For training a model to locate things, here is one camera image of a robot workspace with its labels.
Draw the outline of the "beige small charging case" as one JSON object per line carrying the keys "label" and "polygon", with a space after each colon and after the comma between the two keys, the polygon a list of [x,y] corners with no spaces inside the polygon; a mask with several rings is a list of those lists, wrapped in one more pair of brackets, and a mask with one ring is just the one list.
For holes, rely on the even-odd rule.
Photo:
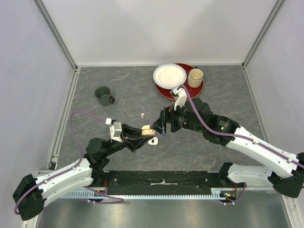
{"label": "beige small charging case", "polygon": [[152,125],[144,125],[141,130],[142,136],[154,136],[156,134],[156,131],[152,128]]}

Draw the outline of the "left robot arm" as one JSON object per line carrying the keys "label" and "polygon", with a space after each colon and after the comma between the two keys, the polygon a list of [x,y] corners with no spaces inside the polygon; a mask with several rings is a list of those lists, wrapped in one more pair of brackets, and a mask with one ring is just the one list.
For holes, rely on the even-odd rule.
{"label": "left robot arm", "polygon": [[92,138],[80,159],[57,171],[34,177],[24,176],[12,197],[14,213],[23,221],[40,214],[44,207],[59,197],[75,189],[93,185],[99,187],[104,182],[104,167],[108,156],[125,148],[134,152],[154,138],[156,131],[145,125],[141,129],[120,122],[110,126],[110,139]]}

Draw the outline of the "white charging case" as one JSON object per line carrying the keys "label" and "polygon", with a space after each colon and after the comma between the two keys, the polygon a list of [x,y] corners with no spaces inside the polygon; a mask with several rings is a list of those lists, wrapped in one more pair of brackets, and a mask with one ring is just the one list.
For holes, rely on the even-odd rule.
{"label": "white charging case", "polygon": [[148,141],[149,145],[156,146],[159,143],[159,139],[157,137],[153,137]]}

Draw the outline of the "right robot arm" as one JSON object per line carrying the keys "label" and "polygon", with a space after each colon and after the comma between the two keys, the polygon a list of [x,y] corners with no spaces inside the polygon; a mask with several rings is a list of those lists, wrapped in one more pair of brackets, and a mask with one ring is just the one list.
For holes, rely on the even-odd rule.
{"label": "right robot arm", "polygon": [[228,117],[214,114],[199,98],[186,101],[183,107],[163,108],[152,128],[165,135],[167,124],[174,133],[181,128],[202,133],[210,143],[239,151],[261,163],[261,166],[241,166],[226,162],[218,173],[218,183],[272,186],[278,193],[297,198],[304,184],[304,154],[279,149],[254,136]]}

